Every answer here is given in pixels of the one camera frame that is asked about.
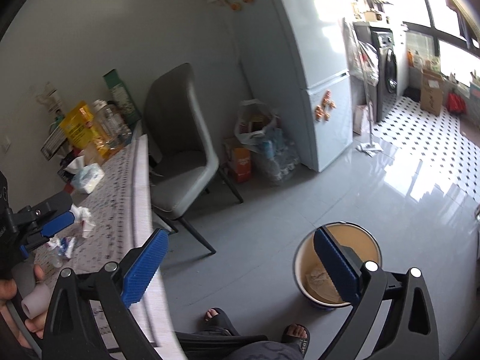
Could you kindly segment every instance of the hand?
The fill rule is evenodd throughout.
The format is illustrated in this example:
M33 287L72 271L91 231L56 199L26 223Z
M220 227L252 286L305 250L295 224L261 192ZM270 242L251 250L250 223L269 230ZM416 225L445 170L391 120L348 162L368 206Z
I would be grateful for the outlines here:
M34 267L35 277L37 281L43 281L45 278L45 273L43 269L39 265L35 265ZM0 280L0 312L3 316L5 322L13 332L13 335L16 337L18 342L21 346L25 348L30 348L27 340L23 336L23 334L18 329L15 321L10 315L10 312L5 305L7 300L12 299L15 294L17 293L17 285L15 281L12 280ZM26 328L35 333L39 338L43 338L43 328L45 327L45 319L47 318L47 312L45 311L43 314L40 314L38 317L33 319L27 319L25 321Z

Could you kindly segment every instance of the red bag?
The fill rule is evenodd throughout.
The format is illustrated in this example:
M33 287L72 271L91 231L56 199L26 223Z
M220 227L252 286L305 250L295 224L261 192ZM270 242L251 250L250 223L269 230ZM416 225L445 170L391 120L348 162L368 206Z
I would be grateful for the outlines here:
M451 114L460 115L467 112L464 100L456 93L448 93L447 111Z

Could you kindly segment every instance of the yellow bag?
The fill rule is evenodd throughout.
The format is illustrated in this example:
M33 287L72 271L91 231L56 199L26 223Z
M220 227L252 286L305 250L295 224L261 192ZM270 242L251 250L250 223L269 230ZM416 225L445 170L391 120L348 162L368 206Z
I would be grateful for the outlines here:
M83 150L90 142L95 144L98 153L103 158L109 157L110 148L101 132L93 125L93 114L88 105L81 101L73 110L68 112L65 119L60 123L69 142L76 148Z

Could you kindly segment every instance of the washing machine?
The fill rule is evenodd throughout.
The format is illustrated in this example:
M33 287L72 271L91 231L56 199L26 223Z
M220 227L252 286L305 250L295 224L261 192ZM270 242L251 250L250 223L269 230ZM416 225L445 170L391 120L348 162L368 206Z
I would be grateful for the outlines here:
M355 25L358 40L371 44L378 55L378 84L369 85L373 114L380 122L388 115L397 101L397 59L393 50L391 30Z

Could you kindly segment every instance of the blue gripper pad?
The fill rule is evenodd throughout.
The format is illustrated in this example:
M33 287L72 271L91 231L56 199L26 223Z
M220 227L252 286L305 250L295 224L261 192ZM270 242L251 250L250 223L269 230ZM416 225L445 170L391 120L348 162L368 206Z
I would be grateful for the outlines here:
M45 223L42 231L40 231L40 234L43 235L43 237L52 238L59 231L63 230L67 226L70 226L74 220L74 214L72 214L70 211L64 212L62 215L57 216L54 220Z
M126 308L142 299L150 281L169 250L169 236L160 230L130 267L123 278L121 299Z
M359 277L343 255L341 246L334 242L323 227L313 235L313 247L333 281L340 297L356 305L360 302Z

